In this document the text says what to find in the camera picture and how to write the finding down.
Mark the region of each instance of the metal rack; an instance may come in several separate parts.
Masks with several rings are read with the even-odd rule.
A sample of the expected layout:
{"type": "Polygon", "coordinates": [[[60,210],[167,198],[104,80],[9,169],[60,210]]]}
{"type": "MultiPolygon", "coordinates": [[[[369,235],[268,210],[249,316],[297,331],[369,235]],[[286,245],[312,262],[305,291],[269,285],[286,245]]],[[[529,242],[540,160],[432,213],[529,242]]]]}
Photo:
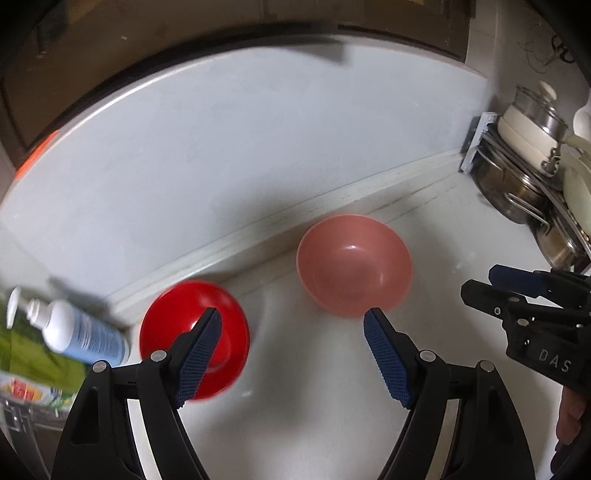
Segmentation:
{"type": "Polygon", "coordinates": [[[556,177],[545,177],[538,172],[534,167],[527,163],[517,153],[515,153],[500,137],[496,130],[496,125],[490,125],[488,129],[482,134],[482,141],[493,146],[498,153],[507,157],[509,161],[517,165],[521,170],[526,172],[535,183],[535,185],[548,197],[556,211],[566,220],[569,226],[575,232],[577,238],[583,245],[587,255],[587,264],[581,269],[581,273],[587,273],[591,270],[591,243],[588,240],[577,221],[574,219],[572,213],[564,202],[562,195],[562,185],[556,177]]]}

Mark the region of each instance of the finger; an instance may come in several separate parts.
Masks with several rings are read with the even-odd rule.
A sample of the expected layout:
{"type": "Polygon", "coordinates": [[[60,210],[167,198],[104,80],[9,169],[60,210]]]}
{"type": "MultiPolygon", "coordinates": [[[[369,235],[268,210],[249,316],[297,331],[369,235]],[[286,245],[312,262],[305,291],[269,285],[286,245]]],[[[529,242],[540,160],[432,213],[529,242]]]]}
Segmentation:
{"type": "Polygon", "coordinates": [[[581,431],[581,424],[571,415],[559,418],[556,425],[556,437],[566,445],[570,445],[581,431]]]}
{"type": "Polygon", "coordinates": [[[560,416],[568,413],[579,420],[587,408],[587,400],[578,393],[573,392],[571,389],[564,387],[562,390],[560,407],[560,416]]]}

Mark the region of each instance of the pink bowl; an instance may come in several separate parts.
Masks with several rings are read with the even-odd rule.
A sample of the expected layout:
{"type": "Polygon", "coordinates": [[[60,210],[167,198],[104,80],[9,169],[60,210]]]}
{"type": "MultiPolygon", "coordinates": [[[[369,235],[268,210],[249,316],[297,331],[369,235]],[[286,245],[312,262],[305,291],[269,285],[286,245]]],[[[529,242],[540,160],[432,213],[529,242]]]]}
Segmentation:
{"type": "Polygon", "coordinates": [[[310,296],[343,317],[360,317],[373,307],[391,310],[413,279],[401,238],[363,215],[336,215],[313,225],[301,239],[296,263],[310,296]]]}

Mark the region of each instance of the bowl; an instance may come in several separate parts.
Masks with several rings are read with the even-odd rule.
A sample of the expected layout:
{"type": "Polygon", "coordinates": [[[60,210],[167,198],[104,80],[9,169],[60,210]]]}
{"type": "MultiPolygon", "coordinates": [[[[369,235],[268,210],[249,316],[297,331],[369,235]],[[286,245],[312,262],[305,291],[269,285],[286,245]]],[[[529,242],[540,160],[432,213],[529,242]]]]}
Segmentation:
{"type": "Polygon", "coordinates": [[[413,279],[406,245],[390,227],[363,215],[336,215],[313,225],[297,250],[297,271],[327,312],[362,317],[400,304],[413,279]]]}
{"type": "Polygon", "coordinates": [[[184,281],[154,300],[139,331],[139,354],[143,360],[155,350],[167,350],[178,335],[193,328],[208,307],[219,310],[222,335],[194,400],[213,397],[229,388],[244,368],[250,332],[238,302],[226,290],[212,283],[184,281]]]}

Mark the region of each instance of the pot handle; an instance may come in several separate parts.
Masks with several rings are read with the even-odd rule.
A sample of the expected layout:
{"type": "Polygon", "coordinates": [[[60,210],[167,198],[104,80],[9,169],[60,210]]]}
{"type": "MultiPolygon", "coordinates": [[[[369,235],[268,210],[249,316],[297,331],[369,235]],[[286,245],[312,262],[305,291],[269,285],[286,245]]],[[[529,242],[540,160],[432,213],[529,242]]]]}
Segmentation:
{"type": "Polygon", "coordinates": [[[476,151],[480,154],[480,156],[483,158],[483,160],[486,161],[490,166],[495,167],[497,170],[499,170],[503,174],[505,173],[505,170],[500,168],[500,166],[498,166],[495,162],[493,162],[490,158],[488,158],[488,156],[481,149],[480,145],[476,146],[476,151]]]}
{"type": "Polygon", "coordinates": [[[544,214],[542,212],[540,212],[537,208],[532,207],[529,203],[520,199],[517,195],[514,195],[511,192],[505,192],[505,198],[506,198],[507,202],[515,205],[517,208],[519,208],[520,210],[523,210],[525,213],[527,213],[529,216],[532,216],[533,218],[538,220],[540,223],[545,225],[547,228],[550,228],[550,224],[544,218],[544,214]]]}

